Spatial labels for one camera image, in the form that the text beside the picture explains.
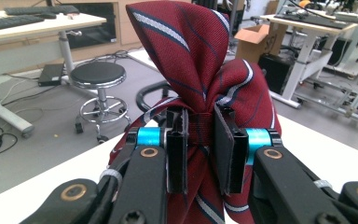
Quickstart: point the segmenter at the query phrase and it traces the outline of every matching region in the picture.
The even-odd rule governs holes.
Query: red necktie
[[[247,205],[252,168],[246,167],[242,194],[222,196],[210,150],[216,103],[236,111],[240,128],[281,132],[260,68],[240,59],[223,64],[228,44],[227,15],[173,1],[127,5],[127,12],[150,58],[179,96],[162,99],[131,127],[144,126],[170,106],[182,106],[189,113],[188,194],[169,195],[168,223],[224,223],[224,207],[237,222],[253,223]],[[109,164],[118,153],[113,150]]]

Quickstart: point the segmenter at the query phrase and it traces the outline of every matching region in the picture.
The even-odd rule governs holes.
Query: floor
[[[125,67],[127,78],[122,84],[110,88],[107,92],[108,95],[126,101],[129,116],[135,120],[142,114],[135,103],[137,91],[163,80],[163,77],[157,71],[123,55],[112,55],[109,58],[110,61],[116,59],[118,64]],[[90,99],[92,94],[69,85],[38,87],[35,78],[38,78],[39,74],[40,71],[19,74],[19,77],[0,76],[0,98],[4,99],[3,104],[21,99],[8,104],[7,108],[35,126],[33,134],[24,138],[0,120],[0,128],[3,129],[3,133],[7,133],[2,137],[0,149],[7,149],[0,153],[0,193],[98,145],[94,125],[84,123],[84,132],[75,132],[79,107]],[[350,80],[345,76],[323,71],[322,78],[337,85],[358,89],[358,77]],[[315,94],[322,99],[331,99],[341,94],[331,92],[327,88],[315,90],[307,83],[299,86],[299,91]],[[159,97],[159,93],[150,94],[146,101],[152,105]],[[358,121],[309,102],[303,104],[300,109],[274,102],[280,115],[358,149]],[[112,138],[122,133],[126,125],[127,122],[123,119],[117,124],[102,126],[102,132]],[[331,160],[334,165],[333,161],[339,160],[339,155]]]

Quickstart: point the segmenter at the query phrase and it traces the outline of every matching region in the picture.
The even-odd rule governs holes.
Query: necktie
[[[239,223],[253,223],[247,205],[252,167],[246,167],[241,194],[221,195],[213,148],[213,105],[229,106],[240,128],[271,128],[281,133],[269,88],[256,63],[223,63],[229,37],[228,17],[197,5],[150,1],[127,5],[131,23],[159,72],[178,97],[161,99],[133,122],[142,127],[170,106],[189,113],[188,194],[171,194],[168,223],[224,223],[224,207]],[[109,164],[125,144],[110,154]]]

